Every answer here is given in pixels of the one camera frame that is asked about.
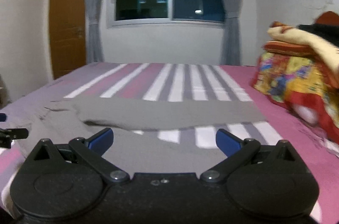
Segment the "cream patterned blanket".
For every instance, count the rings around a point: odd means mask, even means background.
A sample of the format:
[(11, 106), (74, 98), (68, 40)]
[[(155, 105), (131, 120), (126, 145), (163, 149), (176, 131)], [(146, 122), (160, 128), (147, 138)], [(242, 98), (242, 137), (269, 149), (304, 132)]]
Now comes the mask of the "cream patterned blanket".
[(272, 39), (310, 46), (338, 78), (338, 47), (334, 44), (318, 35), (291, 26), (270, 27), (267, 33)]

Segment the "striped purple pink bed sheet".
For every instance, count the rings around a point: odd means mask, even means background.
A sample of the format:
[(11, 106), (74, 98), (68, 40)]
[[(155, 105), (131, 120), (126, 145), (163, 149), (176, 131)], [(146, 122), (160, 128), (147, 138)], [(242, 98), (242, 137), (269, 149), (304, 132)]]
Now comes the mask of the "striped purple pink bed sheet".
[(312, 215), (320, 223), (338, 222), (338, 148), (320, 129), (309, 128), (250, 85), (253, 67), (184, 64), (113, 64), (83, 66), (7, 105), (7, 125), (31, 128), (48, 103), (84, 94), (97, 97), (109, 88), (120, 98), (148, 101), (212, 101), (238, 98), (254, 102), (264, 115), (253, 125), (232, 124), (238, 137), (274, 143), (291, 141), (314, 174), (320, 197)]

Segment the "brown wooden door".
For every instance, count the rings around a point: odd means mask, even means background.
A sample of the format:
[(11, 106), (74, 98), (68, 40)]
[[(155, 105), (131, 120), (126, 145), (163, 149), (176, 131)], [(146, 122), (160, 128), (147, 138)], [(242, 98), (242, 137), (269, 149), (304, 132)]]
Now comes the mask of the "brown wooden door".
[(54, 79), (86, 64), (85, 0), (49, 0), (49, 47)]

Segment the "grey sweatpants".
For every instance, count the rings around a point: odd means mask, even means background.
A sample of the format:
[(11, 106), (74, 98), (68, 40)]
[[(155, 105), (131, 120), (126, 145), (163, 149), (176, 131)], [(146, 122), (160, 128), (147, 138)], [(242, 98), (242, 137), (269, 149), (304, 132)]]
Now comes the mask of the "grey sweatpants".
[(42, 138), (64, 144), (111, 128), (114, 142), (103, 157), (127, 173), (200, 174), (224, 159), (215, 143), (218, 128), (263, 120), (251, 101), (167, 102), (78, 96), (27, 110), (17, 124), (28, 128), (29, 136), (18, 144), (27, 156)]

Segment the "colourful patterned pillow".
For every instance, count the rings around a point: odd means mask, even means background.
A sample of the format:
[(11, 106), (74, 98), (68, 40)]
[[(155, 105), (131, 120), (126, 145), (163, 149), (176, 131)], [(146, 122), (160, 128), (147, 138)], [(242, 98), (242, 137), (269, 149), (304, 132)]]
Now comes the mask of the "colourful patterned pillow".
[(251, 82), (270, 101), (288, 110), (293, 105), (315, 111), (318, 126), (338, 143), (338, 90), (329, 84), (325, 68), (311, 58), (264, 52)]

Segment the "red orange folded cloth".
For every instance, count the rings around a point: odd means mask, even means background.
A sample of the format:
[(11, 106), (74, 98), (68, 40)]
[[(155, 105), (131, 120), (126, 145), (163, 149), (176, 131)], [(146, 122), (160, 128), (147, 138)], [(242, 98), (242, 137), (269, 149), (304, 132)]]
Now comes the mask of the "red orange folded cloth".
[(263, 46), (263, 49), (270, 53), (295, 57), (309, 57), (315, 55), (314, 50), (308, 45), (287, 43), (279, 40), (268, 41)]

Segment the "black cloth on pile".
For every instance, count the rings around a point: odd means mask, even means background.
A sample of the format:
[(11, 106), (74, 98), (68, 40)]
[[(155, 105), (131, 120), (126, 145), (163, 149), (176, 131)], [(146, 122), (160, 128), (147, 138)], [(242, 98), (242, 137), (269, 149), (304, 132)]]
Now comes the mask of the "black cloth on pile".
[(339, 47), (339, 27), (338, 26), (332, 26), (327, 24), (311, 24), (311, 25), (305, 25), (300, 24), (297, 26), (298, 29), (309, 32), (311, 34), (317, 35), (334, 46)]

